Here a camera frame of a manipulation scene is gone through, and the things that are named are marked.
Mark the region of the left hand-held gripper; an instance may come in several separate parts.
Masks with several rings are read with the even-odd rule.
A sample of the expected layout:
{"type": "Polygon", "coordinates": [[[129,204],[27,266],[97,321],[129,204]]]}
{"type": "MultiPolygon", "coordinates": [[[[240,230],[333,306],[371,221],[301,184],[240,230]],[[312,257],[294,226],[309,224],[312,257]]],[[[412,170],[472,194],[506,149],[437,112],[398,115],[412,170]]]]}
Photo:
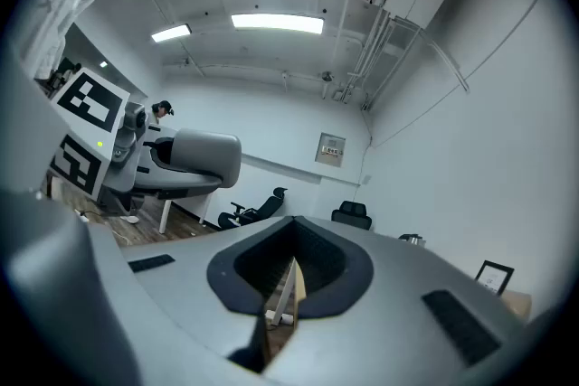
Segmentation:
{"type": "Polygon", "coordinates": [[[238,137],[147,127],[145,107],[129,98],[86,68],[73,76],[51,100],[68,126],[51,174],[96,204],[132,204],[132,189],[174,200],[236,184],[242,160],[238,137]]]}

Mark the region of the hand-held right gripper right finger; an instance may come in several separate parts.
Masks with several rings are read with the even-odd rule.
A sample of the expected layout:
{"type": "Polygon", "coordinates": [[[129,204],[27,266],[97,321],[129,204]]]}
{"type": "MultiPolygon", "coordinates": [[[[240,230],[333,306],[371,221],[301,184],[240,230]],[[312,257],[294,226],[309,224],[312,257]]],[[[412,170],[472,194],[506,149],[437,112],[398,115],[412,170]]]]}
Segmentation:
{"type": "Polygon", "coordinates": [[[524,323],[503,301],[434,252],[397,238],[321,219],[313,223],[369,255],[374,276],[345,313],[305,320],[264,371],[287,386],[448,386],[470,368],[422,296],[447,290],[501,346],[524,323]]]}

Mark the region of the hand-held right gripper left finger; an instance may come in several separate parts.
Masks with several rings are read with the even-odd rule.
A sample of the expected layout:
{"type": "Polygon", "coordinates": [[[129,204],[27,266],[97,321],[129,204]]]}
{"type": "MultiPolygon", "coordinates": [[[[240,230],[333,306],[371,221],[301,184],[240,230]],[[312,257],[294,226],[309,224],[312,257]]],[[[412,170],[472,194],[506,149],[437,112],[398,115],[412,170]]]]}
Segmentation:
{"type": "Polygon", "coordinates": [[[121,248],[88,225],[96,268],[136,364],[137,386],[296,386],[230,361],[250,345],[257,317],[229,311],[207,282],[214,254],[288,220],[121,248]]]}

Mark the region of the white table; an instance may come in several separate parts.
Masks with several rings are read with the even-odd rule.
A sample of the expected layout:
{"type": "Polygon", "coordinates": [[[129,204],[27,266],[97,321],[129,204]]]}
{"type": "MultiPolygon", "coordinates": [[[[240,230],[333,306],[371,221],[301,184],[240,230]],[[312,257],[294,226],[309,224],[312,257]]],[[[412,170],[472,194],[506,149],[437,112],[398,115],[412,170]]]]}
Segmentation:
{"type": "MultiPolygon", "coordinates": [[[[209,205],[211,203],[213,195],[211,193],[208,193],[207,195],[201,197],[198,197],[198,206],[200,208],[199,212],[200,215],[197,217],[198,219],[198,224],[201,225],[202,227],[205,227],[208,222],[206,220],[206,215],[207,215],[207,211],[209,209],[209,205]]],[[[164,203],[164,207],[163,207],[163,211],[162,211],[162,215],[161,215],[161,219],[160,219],[160,223],[159,223],[159,228],[158,228],[158,233],[163,235],[166,232],[166,224],[167,224],[167,220],[168,220],[168,216],[169,213],[171,211],[171,206],[173,204],[172,200],[166,200],[164,203]]]]}

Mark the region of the black reclined office chair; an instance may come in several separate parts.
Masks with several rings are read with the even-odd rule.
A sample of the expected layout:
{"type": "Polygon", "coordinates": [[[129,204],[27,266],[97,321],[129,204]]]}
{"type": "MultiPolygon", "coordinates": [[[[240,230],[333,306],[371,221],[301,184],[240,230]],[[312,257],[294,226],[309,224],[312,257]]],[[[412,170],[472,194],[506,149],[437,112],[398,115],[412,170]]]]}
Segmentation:
{"type": "Polygon", "coordinates": [[[218,217],[218,226],[224,231],[269,219],[282,206],[286,191],[287,189],[283,187],[275,188],[272,195],[258,209],[245,208],[236,202],[231,202],[231,205],[235,207],[235,212],[221,212],[218,217]]]}

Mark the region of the black mesh office chair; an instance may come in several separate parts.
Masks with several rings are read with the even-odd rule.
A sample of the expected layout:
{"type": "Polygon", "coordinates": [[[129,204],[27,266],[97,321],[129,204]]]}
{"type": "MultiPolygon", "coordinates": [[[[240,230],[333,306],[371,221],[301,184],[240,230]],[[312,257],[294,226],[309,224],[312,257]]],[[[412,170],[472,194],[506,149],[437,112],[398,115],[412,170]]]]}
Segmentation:
{"type": "Polygon", "coordinates": [[[331,221],[366,231],[372,227],[372,219],[367,215],[365,205],[359,202],[343,201],[340,207],[331,213],[331,221]]]}

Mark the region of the black framed leaf picture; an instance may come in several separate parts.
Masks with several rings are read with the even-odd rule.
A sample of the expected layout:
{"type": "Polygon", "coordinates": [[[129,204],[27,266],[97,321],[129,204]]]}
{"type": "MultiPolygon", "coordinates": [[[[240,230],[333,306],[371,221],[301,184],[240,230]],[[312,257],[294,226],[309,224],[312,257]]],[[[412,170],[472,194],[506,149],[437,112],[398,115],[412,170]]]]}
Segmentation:
{"type": "Polygon", "coordinates": [[[501,296],[514,272],[515,270],[511,267],[485,260],[475,280],[492,293],[501,296]]]}

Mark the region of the ceiling light panel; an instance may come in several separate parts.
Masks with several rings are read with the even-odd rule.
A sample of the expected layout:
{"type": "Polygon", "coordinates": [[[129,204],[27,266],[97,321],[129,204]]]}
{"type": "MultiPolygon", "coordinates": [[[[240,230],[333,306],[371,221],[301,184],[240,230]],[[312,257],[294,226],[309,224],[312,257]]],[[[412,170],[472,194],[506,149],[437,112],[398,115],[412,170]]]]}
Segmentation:
{"type": "Polygon", "coordinates": [[[153,33],[151,35],[152,40],[155,43],[165,42],[173,39],[178,39],[186,37],[191,34],[191,29],[188,24],[180,24],[177,26],[170,27],[163,31],[153,33]]]}
{"type": "Polygon", "coordinates": [[[233,14],[236,29],[284,30],[300,33],[322,34],[325,21],[293,14],[233,14]]]}

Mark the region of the white ceiling pipe bundle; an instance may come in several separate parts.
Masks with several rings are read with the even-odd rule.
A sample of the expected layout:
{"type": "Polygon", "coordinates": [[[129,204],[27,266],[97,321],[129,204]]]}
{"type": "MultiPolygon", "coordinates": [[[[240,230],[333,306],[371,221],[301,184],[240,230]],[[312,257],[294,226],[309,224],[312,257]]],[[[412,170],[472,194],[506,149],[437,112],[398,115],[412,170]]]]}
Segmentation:
{"type": "Polygon", "coordinates": [[[338,102],[347,104],[359,93],[364,98],[361,109],[369,110],[402,65],[421,30],[417,24],[379,9],[354,70],[347,74],[349,79],[340,89],[338,102]]]}

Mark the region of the grey wall electrical panel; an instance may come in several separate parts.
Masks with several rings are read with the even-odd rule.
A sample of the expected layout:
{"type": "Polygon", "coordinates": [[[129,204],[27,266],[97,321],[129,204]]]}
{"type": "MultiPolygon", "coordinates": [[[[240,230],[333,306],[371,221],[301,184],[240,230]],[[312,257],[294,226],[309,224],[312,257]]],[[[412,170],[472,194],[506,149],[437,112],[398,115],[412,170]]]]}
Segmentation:
{"type": "Polygon", "coordinates": [[[343,137],[322,133],[318,142],[315,161],[324,165],[340,167],[342,165],[346,140],[343,137]]]}

